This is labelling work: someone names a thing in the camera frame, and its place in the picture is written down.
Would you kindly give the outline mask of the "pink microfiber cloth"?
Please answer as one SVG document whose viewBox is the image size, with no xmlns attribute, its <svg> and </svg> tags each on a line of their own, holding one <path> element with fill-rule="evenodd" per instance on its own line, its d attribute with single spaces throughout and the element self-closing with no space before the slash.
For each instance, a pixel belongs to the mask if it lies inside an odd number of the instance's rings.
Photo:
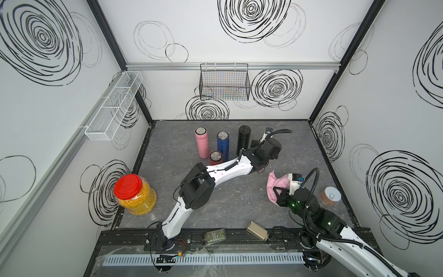
<svg viewBox="0 0 443 277">
<path fill-rule="evenodd" d="M 271 201 L 271 203 L 273 203 L 274 205 L 278 205 L 277 204 L 278 196 L 274 192 L 273 188 L 288 189 L 289 187 L 290 187 L 290 180 L 288 179 L 288 174 L 285 174 L 282 177 L 277 178 L 275 172 L 269 173 L 266 184 L 266 192 L 268 199 Z"/>
</svg>

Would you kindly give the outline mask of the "black thermos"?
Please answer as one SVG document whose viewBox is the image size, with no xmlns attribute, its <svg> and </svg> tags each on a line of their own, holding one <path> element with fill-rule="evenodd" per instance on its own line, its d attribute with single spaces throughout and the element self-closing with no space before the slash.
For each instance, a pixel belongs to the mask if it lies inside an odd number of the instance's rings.
<svg viewBox="0 0 443 277">
<path fill-rule="evenodd" d="M 242 149 L 247 150 L 249 148 L 249 141 L 251 135 L 251 128 L 247 125 L 242 125 L 238 130 L 238 141 L 236 154 L 239 155 Z"/>
</svg>

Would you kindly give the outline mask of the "blue thermos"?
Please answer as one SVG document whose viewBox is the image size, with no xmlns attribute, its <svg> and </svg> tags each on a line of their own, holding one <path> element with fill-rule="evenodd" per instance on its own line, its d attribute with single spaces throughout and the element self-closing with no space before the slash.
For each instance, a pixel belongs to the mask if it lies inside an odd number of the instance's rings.
<svg viewBox="0 0 443 277">
<path fill-rule="evenodd" d="M 221 153 L 223 162 L 228 161 L 229 155 L 229 134 L 226 131 L 220 131 L 217 134 L 217 150 Z"/>
</svg>

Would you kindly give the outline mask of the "red thermos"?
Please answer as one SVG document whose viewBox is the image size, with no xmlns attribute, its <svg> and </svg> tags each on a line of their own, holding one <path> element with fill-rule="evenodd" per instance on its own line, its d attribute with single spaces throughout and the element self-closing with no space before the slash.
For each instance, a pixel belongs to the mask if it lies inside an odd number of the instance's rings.
<svg viewBox="0 0 443 277">
<path fill-rule="evenodd" d="M 212 151 L 209 155 L 210 165 L 219 165 L 223 163 L 223 154 L 219 151 Z"/>
</svg>

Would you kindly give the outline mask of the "pink thermos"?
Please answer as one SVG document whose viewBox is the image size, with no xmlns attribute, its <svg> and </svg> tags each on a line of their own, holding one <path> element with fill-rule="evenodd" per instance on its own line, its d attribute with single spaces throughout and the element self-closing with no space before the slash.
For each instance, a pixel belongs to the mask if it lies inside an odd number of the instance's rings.
<svg viewBox="0 0 443 277">
<path fill-rule="evenodd" d="M 199 157 L 202 159 L 208 158 L 210 155 L 210 148 L 207 129 L 203 126 L 196 128 L 195 136 Z"/>
</svg>

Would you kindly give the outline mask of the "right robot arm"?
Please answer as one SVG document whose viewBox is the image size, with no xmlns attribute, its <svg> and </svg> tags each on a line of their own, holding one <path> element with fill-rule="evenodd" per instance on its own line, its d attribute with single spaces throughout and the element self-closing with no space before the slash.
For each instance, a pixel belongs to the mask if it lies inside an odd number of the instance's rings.
<svg viewBox="0 0 443 277">
<path fill-rule="evenodd" d="M 344 220 L 318 203 L 314 191 L 320 171 L 316 167 L 306 177 L 287 174 L 268 175 L 266 191 L 274 204 L 288 208 L 302 220 L 298 234 L 300 244 L 318 248 L 359 277 L 417 277 L 389 262 L 364 242 Z"/>
</svg>

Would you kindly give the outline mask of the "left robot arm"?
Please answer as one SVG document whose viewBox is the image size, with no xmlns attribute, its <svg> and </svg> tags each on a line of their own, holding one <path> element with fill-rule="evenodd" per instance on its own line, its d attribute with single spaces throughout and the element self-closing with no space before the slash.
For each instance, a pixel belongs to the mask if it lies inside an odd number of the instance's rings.
<svg viewBox="0 0 443 277">
<path fill-rule="evenodd" d="M 274 135 L 292 132 L 289 129 L 270 132 L 258 144 L 240 150 L 237 158 L 219 165 L 204 166 L 202 163 L 194 165 L 178 187 L 178 197 L 175 198 L 173 210 L 156 228 L 159 237 L 164 241 L 177 237 L 190 214 L 208 203 L 218 185 L 266 168 L 270 160 L 278 158 L 282 149 L 281 143 L 273 138 Z"/>
</svg>

